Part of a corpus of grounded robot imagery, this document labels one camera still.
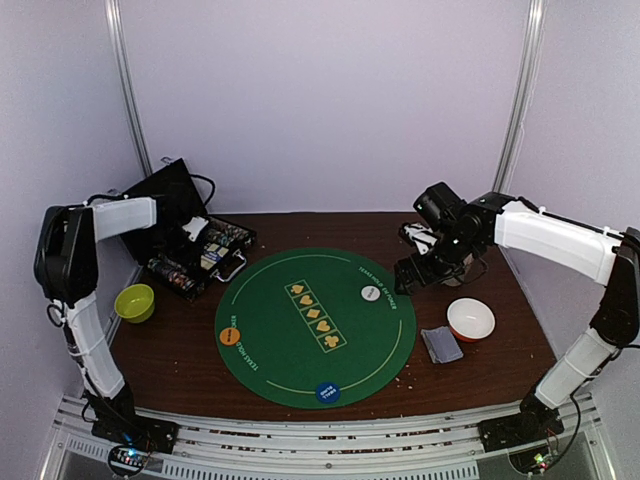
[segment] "white chip marker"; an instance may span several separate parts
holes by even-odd
[[[380,298],[380,289],[373,285],[369,285],[368,287],[364,287],[360,294],[362,295],[362,298],[368,302],[375,302]]]

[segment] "metal pole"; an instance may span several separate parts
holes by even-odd
[[[109,26],[113,53],[116,57],[116,64],[120,74],[120,85],[124,96],[129,129],[138,156],[138,162],[145,177],[148,177],[153,173],[153,169],[149,161],[149,152],[144,139],[142,124],[140,123],[140,114],[138,113],[136,99],[133,94],[133,83],[131,81],[129,61],[127,59],[122,19],[120,18],[120,2],[119,0],[105,0],[105,5],[107,9],[107,25]]]
[[[511,182],[513,166],[522,139],[522,124],[533,92],[545,9],[546,0],[531,0],[529,2],[529,19],[522,49],[520,75],[513,100],[511,118],[507,127],[507,135],[500,154],[500,163],[493,182],[494,192],[504,193]]]

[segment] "blue chip marker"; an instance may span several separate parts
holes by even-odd
[[[316,398],[321,403],[335,403],[340,398],[340,387],[331,382],[321,383],[316,388]]]

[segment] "open case lid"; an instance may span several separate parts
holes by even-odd
[[[158,170],[125,193],[130,197],[152,197],[158,209],[155,226],[121,235],[127,249],[140,265],[146,265],[159,252],[184,241],[182,225],[189,223],[194,216],[207,214],[182,159]]]

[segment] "white wall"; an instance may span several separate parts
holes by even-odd
[[[439,180],[491,188],[528,2],[123,2],[155,160],[218,212],[408,210]]]
[[[537,86],[510,191],[556,213],[640,226],[640,4],[550,2]],[[557,355],[585,330],[603,289],[567,269],[511,253]],[[622,462],[640,478],[640,356],[627,352],[594,382]]]
[[[65,388],[78,379],[47,321],[32,265],[45,209],[141,177],[106,28],[104,3],[0,1],[0,465],[34,478]],[[101,249],[100,311],[132,272]]]

